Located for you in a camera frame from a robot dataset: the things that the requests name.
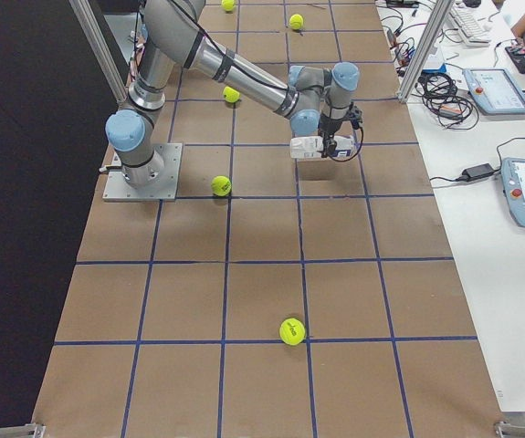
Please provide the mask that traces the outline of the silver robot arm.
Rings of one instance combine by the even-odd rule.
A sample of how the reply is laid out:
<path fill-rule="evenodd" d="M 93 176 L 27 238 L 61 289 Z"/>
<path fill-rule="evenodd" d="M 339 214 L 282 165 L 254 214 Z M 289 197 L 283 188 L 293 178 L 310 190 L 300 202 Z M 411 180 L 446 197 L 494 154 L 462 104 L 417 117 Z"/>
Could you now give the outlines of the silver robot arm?
<path fill-rule="evenodd" d="M 359 146 L 338 133 L 345 122 L 354 130 L 362 128 L 362 113 L 352 103 L 360 78 L 355 65 L 292 66 L 288 82 L 282 82 L 215 42 L 198 23 L 204 7 L 202 1 L 142 2 L 147 37 L 138 76 L 128 88 L 125 107 L 105 125 L 126 186 L 148 189 L 167 177 L 169 160 L 151 144 L 151 115 L 165 103 L 163 89 L 175 65 L 196 69 L 287 119 L 294 158 L 346 162 L 358 155 Z"/>

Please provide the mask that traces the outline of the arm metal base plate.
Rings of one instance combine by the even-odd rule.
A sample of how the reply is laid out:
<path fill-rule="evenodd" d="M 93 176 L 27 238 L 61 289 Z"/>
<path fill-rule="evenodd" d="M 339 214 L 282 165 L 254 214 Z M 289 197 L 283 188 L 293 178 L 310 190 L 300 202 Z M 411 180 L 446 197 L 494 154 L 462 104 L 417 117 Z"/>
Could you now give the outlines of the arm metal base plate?
<path fill-rule="evenodd" d="M 153 144 L 152 159 L 142 167 L 121 163 L 117 153 L 102 170 L 107 180 L 102 198 L 106 202 L 174 201 L 182 162 L 182 143 Z"/>

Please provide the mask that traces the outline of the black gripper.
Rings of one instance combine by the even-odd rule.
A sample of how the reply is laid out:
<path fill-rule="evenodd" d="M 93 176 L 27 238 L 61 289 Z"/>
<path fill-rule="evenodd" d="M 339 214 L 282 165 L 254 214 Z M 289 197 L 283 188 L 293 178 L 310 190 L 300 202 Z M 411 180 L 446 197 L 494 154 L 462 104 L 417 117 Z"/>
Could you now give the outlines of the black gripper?
<path fill-rule="evenodd" d="M 336 134 L 341 129 L 341 126 L 349 122 L 353 131 L 360 132 L 360 145 L 354 146 L 351 140 L 352 147 L 359 151 L 363 143 L 363 120 L 362 111 L 353 103 L 349 104 L 344 109 L 334 109 L 327 107 L 327 113 L 320 115 L 320 122 L 318 133 L 322 139 L 323 151 L 322 158 L 334 158 L 338 147 L 343 144 L 343 140 L 337 140 Z"/>

